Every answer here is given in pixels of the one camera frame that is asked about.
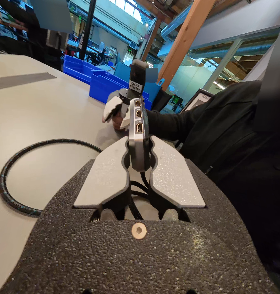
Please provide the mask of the person's right hand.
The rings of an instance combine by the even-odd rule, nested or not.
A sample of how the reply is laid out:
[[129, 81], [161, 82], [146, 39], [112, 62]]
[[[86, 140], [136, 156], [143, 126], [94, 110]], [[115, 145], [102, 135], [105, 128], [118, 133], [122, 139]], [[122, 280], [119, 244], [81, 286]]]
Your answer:
[[123, 129], [120, 128], [122, 121], [123, 121], [123, 118], [120, 116], [120, 112], [118, 112], [116, 115], [112, 117], [113, 128], [116, 131], [125, 132], [124, 128]]

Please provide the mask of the person in black sleeve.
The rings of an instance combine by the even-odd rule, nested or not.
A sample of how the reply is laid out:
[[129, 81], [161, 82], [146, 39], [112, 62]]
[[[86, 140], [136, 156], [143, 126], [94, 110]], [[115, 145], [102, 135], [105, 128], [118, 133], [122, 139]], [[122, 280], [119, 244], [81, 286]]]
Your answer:
[[262, 263], [280, 275], [280, 132], [255, 131], [261, 86], [237, 83], [180, 113], [181, 152], [229, 198]]

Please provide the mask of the framed poster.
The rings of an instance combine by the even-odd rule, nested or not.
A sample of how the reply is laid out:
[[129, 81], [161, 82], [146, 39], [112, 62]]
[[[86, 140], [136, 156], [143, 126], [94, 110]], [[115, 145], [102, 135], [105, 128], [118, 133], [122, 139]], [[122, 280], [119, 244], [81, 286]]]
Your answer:
[[197, 92], [193, 95], [193, 97], [185, 104], [180, 113], [191, 110], [198, 105], [204, 104], [213, 96], [214, 94], [204, 89], [198, 89]]

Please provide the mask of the thick wooden post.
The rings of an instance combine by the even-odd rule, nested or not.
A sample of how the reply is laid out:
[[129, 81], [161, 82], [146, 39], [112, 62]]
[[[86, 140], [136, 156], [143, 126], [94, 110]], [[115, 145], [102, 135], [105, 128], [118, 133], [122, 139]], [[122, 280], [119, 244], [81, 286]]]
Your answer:
[[164, 83], [162, 84], [163, 91], [167, 90], [214, 3], [215, 0], [195, 0], [193, 2], [160, 69], [158, 80], [164, 79]]

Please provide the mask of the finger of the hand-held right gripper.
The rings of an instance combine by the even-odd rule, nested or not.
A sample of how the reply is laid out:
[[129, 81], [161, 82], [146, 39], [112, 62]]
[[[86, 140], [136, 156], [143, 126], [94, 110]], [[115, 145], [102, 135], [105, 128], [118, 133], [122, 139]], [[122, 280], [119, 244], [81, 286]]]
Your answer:
[[109, 122], [113, 116], [116, 116], [117, 113], [120, 114], [121, 118], [124, 118], [122, 104], [123, 99], [118, 96], [114, 96], [110, 101], [108, 101], [103, 111], [103, 123]]
[[120, 113], [120, 118], [122, 118], [120, 130], [128, 130], [130, 125], [130, 116], [130, 110], [127, 110], [125, 116], [123, 116], [123, 113]]

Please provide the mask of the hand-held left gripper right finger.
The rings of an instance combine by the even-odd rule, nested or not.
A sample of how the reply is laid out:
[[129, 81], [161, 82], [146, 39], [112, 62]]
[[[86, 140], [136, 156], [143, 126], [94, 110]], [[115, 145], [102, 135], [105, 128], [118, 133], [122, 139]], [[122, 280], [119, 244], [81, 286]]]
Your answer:
[[197, 187], [185, 158], [171, 145], [151, 136], [150, 172], [152, 190], [176, 208], [204, 208], [204, 199]]

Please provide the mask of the blue plastic bin with tab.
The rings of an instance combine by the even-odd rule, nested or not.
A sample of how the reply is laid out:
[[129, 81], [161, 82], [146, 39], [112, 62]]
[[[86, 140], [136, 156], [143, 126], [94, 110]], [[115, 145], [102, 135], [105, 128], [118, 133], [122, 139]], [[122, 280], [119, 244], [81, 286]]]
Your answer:
[[159, 93], [159, 90], [161, 89], [164, 81], [165, 79], [161, 79], [158, 83], [145, 83], [142, 96], [144, 98], [144, 104], [147, 110], [151, 109], [153, 101]]

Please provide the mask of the silver multiport hub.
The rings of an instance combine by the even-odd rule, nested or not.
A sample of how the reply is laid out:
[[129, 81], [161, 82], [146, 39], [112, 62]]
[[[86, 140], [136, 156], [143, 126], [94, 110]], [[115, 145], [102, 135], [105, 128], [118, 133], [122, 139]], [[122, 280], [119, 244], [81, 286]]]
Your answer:
[[132, 168], [147, 171], [150, 167], [149, 120], [142, 96], [130, 101], [128, 144]]

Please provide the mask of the black pole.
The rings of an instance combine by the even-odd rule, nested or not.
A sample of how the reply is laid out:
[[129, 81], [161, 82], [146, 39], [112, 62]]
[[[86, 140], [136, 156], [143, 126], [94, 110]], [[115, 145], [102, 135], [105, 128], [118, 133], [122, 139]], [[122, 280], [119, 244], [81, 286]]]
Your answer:
[[89, 36], [90, 36], [90, 29], [91, 29], [91, 24], [92, 24], [92, 20], [93, 20], [95, 5], [96, 5], [96, 0], [91, 0], [90, 5], [89, 5], [89, 11], [88, 11], [88, 17], [87, 17], [87, 22], [86, 22], [86, 26], [85, 26], [84, 36], [83, 36], [82, 47], [81, 47], [80, 53], [79, 53], [79, 59], [83, 60], [83, 61], [84, 61], [85, 55], [86, 55], [86, 49], [87, 49], [88, 40], [89, 40]]

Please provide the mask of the person's right forearm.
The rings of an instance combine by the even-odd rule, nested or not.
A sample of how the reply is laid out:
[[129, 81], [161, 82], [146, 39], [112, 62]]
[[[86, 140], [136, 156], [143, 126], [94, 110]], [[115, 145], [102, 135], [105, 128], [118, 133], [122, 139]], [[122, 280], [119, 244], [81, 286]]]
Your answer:
[[194, 141], [207, 141], [213, 130], [210, 123], [210, 114], [207, 110], [211, 104], [218, 101], [226, 91], [215, 94], [207, 102], [180, 114], [160, 114], [157, 111], [147, 111], [149, 133], [169, 141], [180, 141], [192, 144]]

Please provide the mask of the thin wooden post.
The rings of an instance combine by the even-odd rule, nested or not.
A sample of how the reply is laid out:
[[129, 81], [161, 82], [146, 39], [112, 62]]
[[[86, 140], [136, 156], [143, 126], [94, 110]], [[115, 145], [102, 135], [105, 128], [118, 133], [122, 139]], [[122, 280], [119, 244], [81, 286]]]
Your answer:
[[153, 25], [152, 30], [149, 35], [149, 39], [145, 45], [145, 50], [143, 51], [142, 56], [141, 56], [142, 61], [146, 61], [146, 58], [147, 58], [148, 53], [151, 49], [152, 43], [157, 35], [158, 29], [160, 28], [161, 22], [162, 22], [162, 20], [160, 18], [155, 19], [154, 25]]

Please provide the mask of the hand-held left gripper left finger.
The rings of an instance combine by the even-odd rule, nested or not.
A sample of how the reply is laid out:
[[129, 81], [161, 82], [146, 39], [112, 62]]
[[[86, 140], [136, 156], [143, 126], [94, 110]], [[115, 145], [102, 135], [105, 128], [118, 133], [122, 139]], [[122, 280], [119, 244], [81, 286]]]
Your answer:
[[103, 150], [95, 159], [73, 204], [80, 209], [124, 209], [131, 197], [128, 137]]

